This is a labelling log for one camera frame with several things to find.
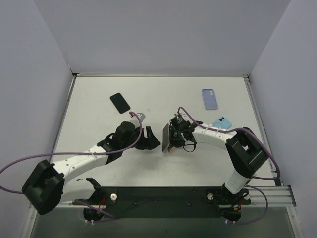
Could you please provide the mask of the black phone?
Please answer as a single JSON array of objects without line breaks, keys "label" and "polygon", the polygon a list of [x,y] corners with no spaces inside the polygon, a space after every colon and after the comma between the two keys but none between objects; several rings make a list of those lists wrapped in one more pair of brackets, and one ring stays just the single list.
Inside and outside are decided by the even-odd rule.
[{"label": "black phone", "polygon": [[109,98],[120,114],[128,112],[131,109],[121,93],[111,95]]}]

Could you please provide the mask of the light blue phone case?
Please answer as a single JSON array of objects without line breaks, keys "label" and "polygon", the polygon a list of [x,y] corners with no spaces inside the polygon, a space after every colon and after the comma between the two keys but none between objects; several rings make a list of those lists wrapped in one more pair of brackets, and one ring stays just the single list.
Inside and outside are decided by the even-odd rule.
[{"label": "light blue phone case", "polygon": [[218,119],[216,119],[212,125],[214,127],[217,127],[217,128],[221,128],[221,129],[225,129],[225,130],[228,130],[232,127],[232,123],[231,121],[224,117],[224,116],[220,116]]}]

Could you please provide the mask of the lilac phone case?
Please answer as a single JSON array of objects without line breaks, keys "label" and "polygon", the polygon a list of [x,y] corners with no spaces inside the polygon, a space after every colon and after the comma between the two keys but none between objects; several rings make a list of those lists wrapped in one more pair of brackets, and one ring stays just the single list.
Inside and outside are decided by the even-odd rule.
[{"label": "lilac phone case", "polygon": [[202,98],[204,102],[204,107],[206,110],[217,110],[218,104],[213,89],[203,89]]}]

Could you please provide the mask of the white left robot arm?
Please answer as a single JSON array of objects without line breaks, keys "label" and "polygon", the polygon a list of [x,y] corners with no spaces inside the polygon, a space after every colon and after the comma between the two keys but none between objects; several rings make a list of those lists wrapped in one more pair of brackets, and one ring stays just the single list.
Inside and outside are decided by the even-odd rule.
[{"label": "white left robot arm", "polygon": [[81,174],[120,158],[126,147],[153,150],[160,146],[150,126],[140,128],[124,121],[114,133],[81,155],[50,163],[40,161],[22,187],[22,193],[44,215],[53,210],[65,197],[64,186]]}]

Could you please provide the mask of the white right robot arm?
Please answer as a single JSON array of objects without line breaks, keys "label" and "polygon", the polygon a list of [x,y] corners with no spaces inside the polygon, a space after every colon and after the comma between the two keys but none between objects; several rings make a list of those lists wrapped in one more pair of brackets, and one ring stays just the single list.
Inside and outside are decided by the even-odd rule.
[{"label": "white right robot arm", "polygon": [[233,172],[222,186],[224,191],[238,194],[252,179],[257,170],[267,161],[268,155],[253,132],[243,127],[233,131],[205,124],[201,121],[189,122],[181,114],[176,114],[162,130],[162,151],[204,143],[228,152]]}]

